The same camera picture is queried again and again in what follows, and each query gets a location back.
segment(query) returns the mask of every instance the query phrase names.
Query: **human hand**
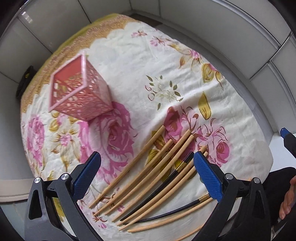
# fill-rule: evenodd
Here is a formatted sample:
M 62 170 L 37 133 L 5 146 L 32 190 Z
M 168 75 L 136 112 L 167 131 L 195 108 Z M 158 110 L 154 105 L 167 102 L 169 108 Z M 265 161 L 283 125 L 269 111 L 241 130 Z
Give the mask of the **human hand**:
M 290 189 L 289 191 L 287 191 L 285 195 L 285 199 L 281 203 L 281 207 L 279 210 L 279 217 L 281 220 L 283 220 L 285 216 L 289 214 L 291 211 L 291 208 L 292 208 L 291 204 L 294 201 L 294 188 L 296 187 L 296 176 L 291 179 L 290 184 L 291 184 Z

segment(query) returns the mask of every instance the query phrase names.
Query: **white cabinet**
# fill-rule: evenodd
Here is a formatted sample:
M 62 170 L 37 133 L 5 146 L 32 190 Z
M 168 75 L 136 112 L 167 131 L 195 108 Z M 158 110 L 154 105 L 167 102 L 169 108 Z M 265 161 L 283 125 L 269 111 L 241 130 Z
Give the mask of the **white cabinet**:
M 20 82 L 30 65 L 38 70 L 50 55 L 51 52 L 15 19 L 0 42 L 0 72 Z
M 290 28 L 278 10 L 268 0 L 227 0 L 261 23 L 282 44 Z
M 131 0 L 133 10 L 139 10 L 159 16 L 159 1 L 158 0 Z
M 296 39 L 293 35 L 290 35 L 271 61 L 280 71 L 294 99 L 296 99 Z
M 251 80 L 274 118 L 277 128 L 296 132 L 296 104 L 272 63 L 265 65 Z
M 19 18 L 51 52 L 90 23 L 74 0 L 33 1 Z
M 111 13 L 131 10 L 129 0 L 79 0 L 91 22 Z
M 255 19 L 225 0 L 160 0 L 160 10 L 162 18 L 212 45 L 247 78 L 279 47 Z

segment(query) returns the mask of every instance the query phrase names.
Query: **wooden chopstick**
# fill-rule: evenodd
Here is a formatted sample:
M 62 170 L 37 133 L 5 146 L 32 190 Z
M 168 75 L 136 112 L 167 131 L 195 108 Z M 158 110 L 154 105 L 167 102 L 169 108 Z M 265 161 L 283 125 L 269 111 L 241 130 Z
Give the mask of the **wooden chopstick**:
M 142 150 L 138 153 L 138 155 L 122 170 L 122 172 L 107 186 L 102 193 L 96 198 L 96 200 L 89 206 L 92 208 L 96 205 L 96 203 L 107 193 L 109 190 L 118 183 L 123 176 L 132 168 L 133 165 L 136 164 L 138 160 L 141 159 L 142 155 L 148 151 L 150 146 L 157 140 L 158 137 L 164 132 L 165 126 L 161 126 L 159 130 L 154 134 L 154 136 L 148 141 L 148 143 L 142 148 Z
M 171 190 L 184 176 L 185 174 L 193 167 L 193 160 L 191 160 L 186 167 L 180 172 L 180 174 L 169 184 L 167 185 L 159 194 L 157 194 L 152 200 L 150 200 L 147 204 L 145 204 L 143 207 L 141 207 L 139 210 L 137 210 L 135 213 L 127 217 L 126 219 L 122 220 L 117 224 L 117 226 L 127 222 L 128 220 L 132 219 L 133 217 L 136 217 L 137 215 L 140 215 L 144 211 L 146 211 L 148 208 L 150 208 L 153 204 L 155 204 L 157 201 L 159 201 L 165 194 L 168 193 L 169 190 Z
M 132 194 L 134 194 L 137 190 L 139 190 L 140 187 L 142 187 L 147 181 L 154 177 L 155 174 L 159 171 L 159 169 L 168 161 L 168 159 L 178 150 L 178 148 L 183 144 L 183 142 L 187 139 L 187 137 L 191 134 L 190 130 L 187 130 L 185 134 L 181 137 L 181 139 L 172 147 L 172 149 L 166 154 L 166 156 L 143 178 L 140 183 L 137 184 L 126 196 L 124 196 L 121 200 L 118 201 L 115 206 L 113 206 L 109 211 L 105 213 L 107 215 L 108 213 L 115 210 L 120 204 L 122 204 L 127 198 L 129 198 Z
M 165 175 L 165 173 L 167 171 L 170 170 L 170 168 L 174 165 L 174 163 L 178 160 L 178 158 L 182 155 L 182 153 L 185 151 L 185 149 L 189 146 L 190 142 L 194 139 L 193 135 L 190 135 L 187 139 L 187 141 L 185 141 L 184 145 L 180 148 L 180 150 L 175 154 L 175 156 L 172 158 L 172 160 L 165 166 L 165 168 L 160 172 L 160 174 L 149 184 L 148 187 L 146 187 L 137 197 L 135 197 L 127 206 L 125 206 L 125 209 L 119 213 L 112 221 L 114 222 L 115 220 L 117 220 L 119 217 L 121 217 L 124 213 L 126 213 L 134 204 L 136 204 L 141 198 L 143 198 L 143 196 L 146 195 L 146 193 Z M 169 157 L 167 157 L 167 155 L 160 161 L 160 163 L 162 163 L 160 165 L 160 163 L 152 170 L 155 172 L 157 172 L 166 162 L 167 160 L 172 156 L 173 153 L 171 153 L 171 155 Z
M 137 182 L 141 181 L 145 174 L 150 171 L 154 164 L 165 154 L 168 148 L 173 144 L 171 139 L 161 148 L 161 150 L 156 154 L 156 156 L 144 167 L 144 169 L 132 180 L 130 181 L 120 192 L 118 192 L 109 202 L 107 202 L 103 207 L 101 207 L 97 213 L 100 213 L 105 208 L 109 207 L 112 203 L 114 203 L 122 194 L 124 194 L 128 189 L 133 188 Z
M 178 220 L 190 213 L 193 213 L 194 211 L 202 208 L 203 206 L 207 205 L 210 201 L 212 201 L 213 199 L 212 198 L 209 198 L 208 200 L 202 202 L 201 204 L 197 205 L 197 206 L 194 206 L 192 207 L 191 209 L 185 211 L 185 212 L 182 212 L 178 215 L 174 215 L 173 217 L 170 217 L 170 218 L 166 218 L 165 220 L 163 221 L 160 221 L 158 223 L 154 223 L 154 224 L 151 224 L 151 225 L 147 225 L 147 226 L 143 226 L 143 227 L 139 227 L 139 228 L 134 228 L 134 229 L 129 229 L 128 232 L 129 233 L 134 233 L 134 232 L 139 232 L 139 231 L 145 231 L 145 230 L 148 230 L 148 229 L 152 229 L 152 228 L 156 228 L 156 227 L 159 227 L 159 226 L 162 226 L 164 224 L 167 224 L 167 223 L 171 223 L 175 220 Z
M 167 200 L 172 194 L 174 194 L 174 192 L 176 191 L 176 190 L 178 190 L 188 179 L 189 179 L 189 177 L 196 171 L 196 169 L 195 169 L 195 166 L 193 165 L 193 160 L 188 164 L 188 166 L 187 167 L 185 167 L 183 170 L 182 170 L 182 172 L 181 173 L 186 173 L 185 172 L 185 170 L 186 171 L 188 171 L 189 170 L 189 168 L 191 168 L 190 169 L 190 171 L 179 181 L 179 182 L 172 182 L 172 183 L 174 183 L 174 184 L 176 184 L 171 190 L 169 190 L 169 192 L 167 193 L 167 194 L 165 194 L 162 198 L 160 198 L 159 199 L 159 201 L 157 201 L 154 205 L 153 205 L 153 202 L 152 202 L 152 205 L 151 205 L 151 207 L 149 208 L 149 209 L 147 209 L 144 213 L 142 213 L 140 216 L 138 216 L 137 218 L 135 218 L 134 220 L 132 220 L 131 222 L 129 222 L 127 225 L 125 225 L 125 226 L 123 226 L 123 227 L 121 227 L 121 228 L 119 228 L 119 231 L 121 231 L 121 230 L 123 230 L 123 229 L 125 229 L 125 228 L 127 228 L 127 227 L 129 227 L 130 225 L 132 225 L 132 224 L 134 224 L 136 221 L 138 221 L 138 220 L 140 220 L 141 218 L 143 218 L 144 216 L 146 216 L 148 213 L 150 213 L 151 211 L 153 211 L 155 208 L 157 208 L 158 206 L 160 206 L 165 200 Z
M 151 218 L 147 218 L 147 219 L 141 219 L 139 221 L 136 221 L 135 224 L 136 223 L 144 223 L 144 222 L 148 222 L 148 221 L 153 221 L 153 220 L 160 219 L 160 218 L 165 218 L 167 216 L 182 212 L 182 211 L 184 211 L 186 209 L 189 209 L 189 208 L 192 208 L 192 207 L 194 207 L 196 205 L 199 205 L 200 203 L 208 200 L 209 198 L 210 198 L 209 194 L 203 195 L 202 197 L 196 199 L 195 201 L 193 201 L 193 202 L 191 202 L 189 204 L 186 204 L 186 205 L 184 205 L 182 207 L 179 207 L 179 208 L 177 208 L 177 209 L 175 209 L 173 211 L 169 211 L 169 212 L 166 212 L 164 214 L 157 215 L 155 217 L 151 217 Z
M 189 237 L 190 235 L 192 235 L 192 234 L 194 234 L 194 233 L 200 231 L 200 230 L 202 229 L 203 226 L 204 226 L 204 224 L 201 225 L 201 226 L 199 226 L 199 227 L 197 227 L 195 230 L 191 231 L 190 233 L 188 233 L 188 234 L 186 234 L 186 235 L 184 235 L 184 236 L 178 238 L 178 239 L 175 240 L 175 241 L 181 241 L 181 240 L 183 240 L 183 239 Z
M 179 175 L 179 173 L 182 171 L 182 169 L 193 159 L 194 152 L 191 151 L 188 156 L 184 159 L 184 161 L 180 164 L 180 166 L 173 171 L 172 174 L 168 176 L 168 178 L 152 193 L 149 195 L 148 198 L 146 198 L 143 202 L 141 202 L 136 208 L 134 208 L 132 211 L 130 211 L 127 215 L 125 215 L 120 221 L 128 218 L 130 215 L 134 214 L 136 211 L 138 211 L 141 207 L 146 205 L 148 202 L 150 202 L 157 194 L 159 194 L 167 185 L 169 185 L 176 176 Z

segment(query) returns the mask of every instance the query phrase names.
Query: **pink pen holder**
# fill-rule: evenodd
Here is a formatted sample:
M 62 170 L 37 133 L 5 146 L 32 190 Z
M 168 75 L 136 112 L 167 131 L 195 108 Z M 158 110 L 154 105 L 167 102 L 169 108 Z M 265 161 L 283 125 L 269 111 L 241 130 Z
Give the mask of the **pink pen holder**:
M 49 111 L 89 121 L 113 109 L 105 80 L 85 54 L 56 70 L 50 85 Z

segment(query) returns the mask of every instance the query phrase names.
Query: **chopstick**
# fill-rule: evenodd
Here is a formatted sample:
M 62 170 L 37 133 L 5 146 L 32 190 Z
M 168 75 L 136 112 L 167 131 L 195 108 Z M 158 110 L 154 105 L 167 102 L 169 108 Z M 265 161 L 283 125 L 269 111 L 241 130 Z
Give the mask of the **chopstick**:
M 146 195 L 146 193 L 165 175 L 165 173 L 170 170 L 170 168 L 172 167 L 172 165 L 174 165 L 174 163 L 178 160 L 178 158 L 182 155 L 182 153 L 185 151 L 185 149 L 189 146 L 190 142 L 194 139 L 193 135 L 190 135 L 189 138 L 187 139 L 187 141 L 185 141 L 184 145 L 180 148 L 180 150 L 175 154 L 175 156 L 171 159 L 171 161 L 165 166 L 165 168 L 160 172 L 160 174 L 149 184 L 148 187 L 146 187 L 136 198 L 134 198 L 126 207 L 125 209 L 119 213 L 112 221 L 114 222 L 115 220 L 117 220 L 121 215 L 123 215 L 124 213 L 126 213 L 134 204 L 136 204 L 141 198 L 143 198 L 143 196 Z M 154 171 L 156 169 L 156 172 L 167 162 L 167 160 L 172 156 L 173 152 L 171 153 L 170 156 L 167 157 L 167 155 L 169 155 L 169 153 L 164 157 L 164 159 L 161 160 L 161 162 L 152 170 Z
M 161 150 L 156 154 L 156 156 L 144 167 L 144 169 L 132 180 L 130 181 L 120 192 L 118 192 L 109 202 L 107 202 L 103 207 L 101 207 L 97 213 L 100 213 L 105 208 L 109 207 L 112 203 L 114 203 L 122 194 L 124 194 L 129 188 L 133 188 L 134 185 L 141 181 L 145 174 L 150 171 L 154 164 L 157 163 L 157 161 L 165 154 L 165 152 L 168 150 L 168 148 L 172 145 L 173 141 L 171 139 L 168 140 L 168 142 L 161 148 Z
M 189 237 L 190 235 L 192 235 L 192 234 L 194 234 L 194 233 L 200 231 L 200 230 L 202 229 L 203 226 L 204 226 L 204 224 L 201 225 L 201 226 L 199 226 L 199 227 L 197 227 L 195 230 L 191 231 L 190 233 L 188 233 L 188 234 L 186 234 L 186 235 L 184 235 L 184 236 L 178 238 L 178 239 L 175 240 L 175 241 L 181 241 L 181 240 L 183 240 L 184 238 Z
M 173 215 L 173 214 L 176 214 L 178 212 L 182 212 L 188 208 L 191 208 L 191 207 L 194 207 L 206 200 L 208 200 L 210 198 L 210 195 L 209 194 L 206 194 L 206 195 L 203 195 L 202 197 L 200 197 L 199 199 L 196 199 L 194 200 L 193 202 L 189 203 L 189 204 L 186 204 L 182 207 L 179 207 L 173 211 L 169 211 L 167 213 L 164 213 L 164 214 L 161 214 L 161 215 L 158 215 L 158 216 L 155 216 L 155 217 L 151 217 L 151 218 L 147 218 L 147 219 L 142 219 L 142 220 L 139 220 L 139 221 L 136 221 L 135 223 L 144 223 L 144 222 L 148 222 L 148 221 L 152 221 L 152 220 L 156 220 L 156 219 L 160 219 L 160 218 L 164 218 L 164 217 L 167 217 L 167 216 L 170 216 L 170 215 Z
M 139 204 L 135 209 L 125 215 L 120 221 L 128 218 L 130 215 L 134 214 L 138 211 L 141 207 L 147 204 L 150 200 L 152 200 L 157 194 L 161 192 L 170 182 L 174 180 L 174 178 L 179 174 L 179 172 L 188 164 L 188 162 L 193 159 L 194 152 L 190 152 L 188 156 L 184 159 L 181 165 L 161 184 L 148 198 L 146 198 L 141 204 Z
M 109 190 L 118 183 L 123 176 L 136 164 L 138 160 L 141 159 L 142 155 L 148 151 L 150 146 L 157 140 L 157 138 L 164 132 L 165 127 L 161 126 L 159 130 L 154 134 L 154 136 L 148 141 L 148 143 L 143 147 L 143 149 L 138 153 L 138 155 L 122 170 L 122 172 L 107 186 L 102 193 L 96 198 L 96 200 L 89 206 L 92 208 L 96 205 L 96 203 L 107 193 Z
M 122 204 L 127 198 L 129 198 L 132 194 L 134 194 L 141 186 L 143 186 L 147 181 L 155 177 L 155 174 L 158 172 L 158 170 L 167 162 L 167 160 L 178 150 L 178 148 L 183 144 L 183 142 L 186 140 L 186 138 L 191 134 L 191 132 L 188 130 L 185 132 L 185 134 L 182 136 L 182 138 L 172 147 L 172 149 L 166 154 L 166 156 L 151 170 L 150 173 L 147 174 L 143 178 L 140 183 L 137 184 L 126 196 L 124 196 L 121 200 L 118 201 L 115 206 L 113 206 L 109 211 L 105 213 L 107 215 L 108 213 L 115 210 L 120 204 Z
M 159 201 L 157 201 L 153 206 L 151 206 L 148 210 L 146 210 L 144 213 L 142 213 L 140 216 L 138 216 L 137 218 L 135 218 L 134 220 L 132 220 L 131 222 L 129 222 L 127 225 L 119 228 L 119 231 L 129 227 L 130 225 L 134 224 L 136 221 L 140 220 L 142 217 L 146 216 L 148 213 L 150 213 L 151 211 L 153 211 L 155 208 L 157 208 L 159 205 L 161 205 L 165 200 L 167 200 L 176 190 L 178 190 L 187 180 L 188 178 L 195 172 L 195 167 L 193 165 L 193 161 L 191 161 L 187 167 L 192 167 L 190 169 L 190 171 L 167 193 L 165 194 L 161 199 L 159 199 Z
M 167 224 L 167 223 L 171 223 L 175 220 L 178 220 L 190 213 L 193 213 L 194 211 L 202 208 L 203 206 L 207 205 L 210 201 L 212 201 L 213 199 L 212 198 L 209 198 L 208 200 L 204 201 L 203 203 L 195 206 L 195 207 L 192 207 L 191 209 L 183 212 L 183 213 L 180 213 L 178 215 L 174 215 L 173 217 L 171 218 L 166 218 L 165 220 L 163 221 L 160 221 L 158 223 L 154 223 L 154 224 L 151 224 L 151 225 L 147 225 L 147 226 L 143 226 L 143 227 L 139 227 L 139 228 L 134 228 L 134 229 L 129 229 L 128 232 L 129 233 L 134 233 L 134 232 L 139 232 L 139 231 L 145 231 L 145 230 L 148 230 L 148 229 L 152 229 L 152 228 L 157 228 L 159 226 L 162 226 L 164 224 Z

